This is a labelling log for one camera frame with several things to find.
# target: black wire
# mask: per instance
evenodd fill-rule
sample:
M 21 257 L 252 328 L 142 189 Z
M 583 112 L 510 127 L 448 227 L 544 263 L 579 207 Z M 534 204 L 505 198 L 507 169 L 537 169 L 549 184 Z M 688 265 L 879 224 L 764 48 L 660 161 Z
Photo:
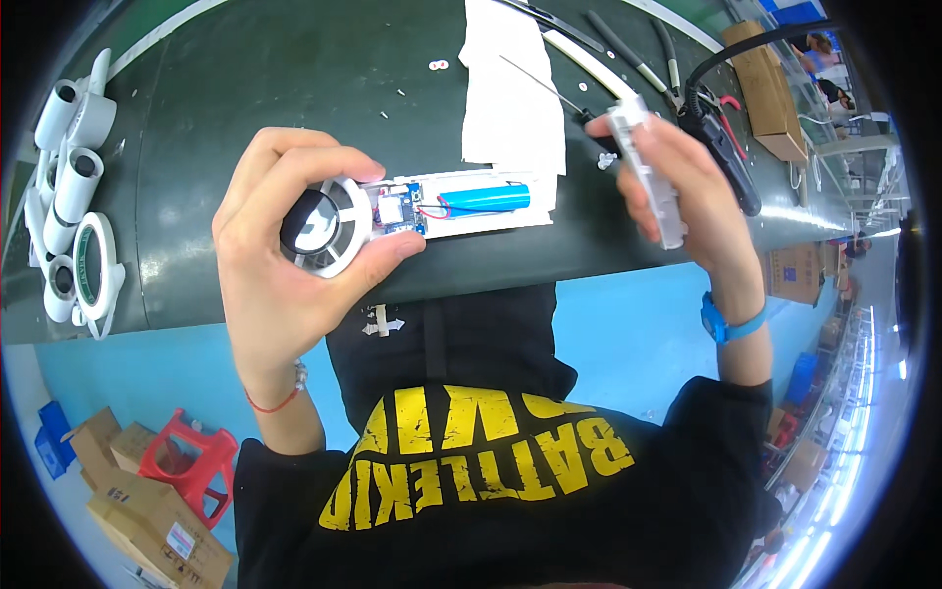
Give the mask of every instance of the black wire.
M 789 37 L 801 35 L 802 33 L 807 34 L 814 31 L 833 31 L 837 29 L 838 25 L 836 23 L 830 19 L 825 19 L 823 21 L 815 21 L 814 23 L 799 23 L 797 25 L 782 26 L 771 31 L 766 31 L 761 35 L 733 43 L 693 69 L 693 72 L 690 74 L 690 77 L 687 78 L 687 83 L 684 86 L 685 105 L 696 115 L 697 119 L 703 119 L 704 113 L 697 99 L 697 89 L 700 86 L 700 78 L 727 59 L 749 51 L 750 49 L 755 49 L 760 45 L 765 45 L 773 41 L 781 41 Z

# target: blue watch strap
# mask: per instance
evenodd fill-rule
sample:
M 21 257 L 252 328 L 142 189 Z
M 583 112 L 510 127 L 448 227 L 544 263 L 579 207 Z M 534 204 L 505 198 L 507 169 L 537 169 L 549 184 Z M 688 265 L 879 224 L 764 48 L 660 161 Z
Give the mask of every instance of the blue watch strap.
M 729 325 L 726 323 L 720 310 L 713 304 L 713 293 L 708 291 L 704 294 L 704 311 L 701 313 L 705 319 L 705 326 L 707 320 L 709 323 L 712 323 L 712 330 L 710 330 L 709 327 L 707 327 L 707 330 L 713 335 L 713 339 L 716 340 L 718 344 L 725 344 L 733 339 L 745 337 L 761 327 L 766 318 L 766 305 L 763 304 L 762 310 L 758 312 L 758 315 L 745 323 L 735 326 Z

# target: blue wristwatch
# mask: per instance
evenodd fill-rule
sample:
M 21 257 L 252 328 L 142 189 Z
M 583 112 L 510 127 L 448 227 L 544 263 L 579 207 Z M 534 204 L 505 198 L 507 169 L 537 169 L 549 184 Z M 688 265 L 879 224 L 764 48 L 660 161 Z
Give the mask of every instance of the blue wristwatch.
M 761 327 L 762 323 L 765 322 L 765 310 L 766 307 L 763 305 L 758 315 L 742 325 L 733 326 L 726 323 L 723 313 L 720 313 L 720 309 L 713 304 L 713 293 L 707 291 L 704 293 L 704 306 L 700 309 L 700 319 L 703 320 L 706 332 L 710 334 L 713 341 L 723 346 L 729 341 L 744 337 Z

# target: circuit board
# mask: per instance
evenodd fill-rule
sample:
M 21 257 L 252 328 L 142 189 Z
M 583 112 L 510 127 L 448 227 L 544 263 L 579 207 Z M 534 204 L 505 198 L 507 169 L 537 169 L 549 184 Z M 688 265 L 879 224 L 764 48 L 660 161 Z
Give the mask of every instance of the circuit board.
M 421 202 L 422 187 L 417 182 L 404 187 L 381 188 L 377 207 L 373 209 L 373 222 L 384 234 L 416 231 L 425 235 L 425 220 L 417 206 Z

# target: workbench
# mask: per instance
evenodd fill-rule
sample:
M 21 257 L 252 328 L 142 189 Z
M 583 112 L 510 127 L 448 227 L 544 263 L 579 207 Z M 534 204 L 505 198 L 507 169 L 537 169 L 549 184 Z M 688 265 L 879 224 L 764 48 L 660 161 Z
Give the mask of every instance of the workbench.
M 645 12 L 620 0 L 540 0 L 539 6 L 601 41 L 582 15 L 595 10 L 668 78 Z M 464 29 L 463 2 L 230 0 L 125 67 L 106 87 L 118 114 L 99 150 L 106 172 L 91 205 L 109 217 L 127 272 L 112 333 L 224 320 L 210 223 L 239 156 L 261 127 L 326 131 L 380 161 L 387 177 L 480 168 L 462 162 Z M 683 80 L 711 52 L 668 30 Z M 596 113 L 611 106 L 612 96 L 573 61 L 552 46 L 546 51 L 560 93 Z M 624 74 L 652 110 L 672 118 L 663 97 L 630 66 L 596 56 Z M 451 67 L 430 71 L 433 59 Z M 728 64 L 704 81 L 743 102 Z M 580 82 L 587 91 L 578 89 Z M 615 188 L 616 168 L 598 169 L 600 148 L 568 114 L 567 174 L 559 178 L 552 225 L 430 241 L 365 301 L 445 297 L 687 261 L 683 251 L 664 252 L 639 235 Z M 748 148 L 747 170 L 764 205 L 749 219 L 759 250 L 850 233 L 849 208 L 830 174 L 822 174 L 821 192 L 809 189 L 810 206 L 798 207 L 788 164 L 750 136 L 744 110 L 726 114 Z M 86 328 L 45 316 L 40 271 L 26 265 L 22 219 L 13 231 L 3 266 L 4 342 L 87 335 Z

